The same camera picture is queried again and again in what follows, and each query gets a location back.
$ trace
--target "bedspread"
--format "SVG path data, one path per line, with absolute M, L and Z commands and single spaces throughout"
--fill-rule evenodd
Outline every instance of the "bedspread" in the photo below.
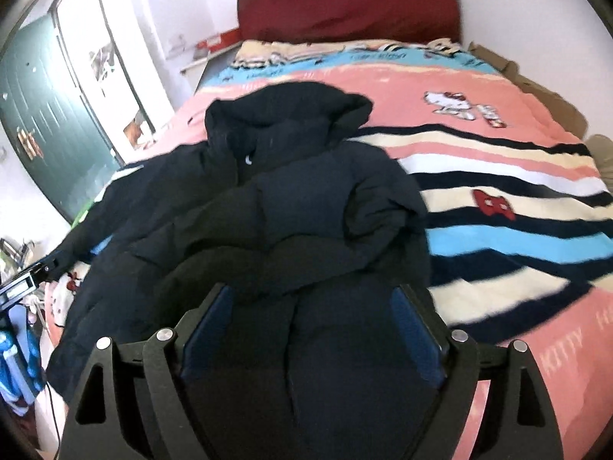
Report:
M 203 139 L 215 98 L 306 79 L 373 101 L 358 139 L 418 180 L 438 313 L 480 342 L 529 344 L 565 458 L 581 458 L 613 415 L 613 198 L 586 147 L 534 96 L 448 41 L 248 42 L 145 154 Z M 470 454 L 486 394 L 480 385 L 457 459 Z

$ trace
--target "red headboard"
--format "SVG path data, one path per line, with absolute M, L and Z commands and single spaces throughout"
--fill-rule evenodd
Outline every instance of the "red headboard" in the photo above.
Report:
M 243 39 L 318 43 L 460 41 L 457 0 L 238 0 Z

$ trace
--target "metal bolt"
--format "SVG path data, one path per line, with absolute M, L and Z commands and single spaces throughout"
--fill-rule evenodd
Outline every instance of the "metal bolt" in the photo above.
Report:
M 157 340 L 165 341 L 172 337 L 172 329 L 161 329 L 157 331 Z
M 513 341 L 513 347 L 520 353 L 525 353 L 528 351 L 528 345 L 523 340 L 517 339 Z
M 111 346 L 110 337 L 100 337 L 100 339 L 98 339 L 98 341 L 96 342 L 96 348 L 98 348 L 101 351 L 105 350 L 109 346 Z
M 451 338 L 456 342 L 466 342 L 468 340 L 468 334 L 464 330 L 454 330 L 451 332 Z

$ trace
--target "cardboard box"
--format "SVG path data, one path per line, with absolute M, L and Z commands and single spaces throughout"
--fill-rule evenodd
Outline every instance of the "cardboard box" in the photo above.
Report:
M 468 46 L 468 51 L 502 73 L 524 93 L 533 94 L 547 107 L 554 121 L 558 122 L 566 131 L 569 131 L 578 138 L 583 138 L 587 131 L 587 120 L 573 104 L 564 100 L 559 94 L 520 75 L 519 66 L 516 62 L 501 57 L 485 46 L 472 42 Z

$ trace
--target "green door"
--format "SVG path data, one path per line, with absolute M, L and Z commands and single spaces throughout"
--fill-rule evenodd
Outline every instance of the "green door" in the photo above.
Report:
M 0 122 L 69 222 L 120 166 L 72 81 L 50 15 L 20 29 L 0 61 Z

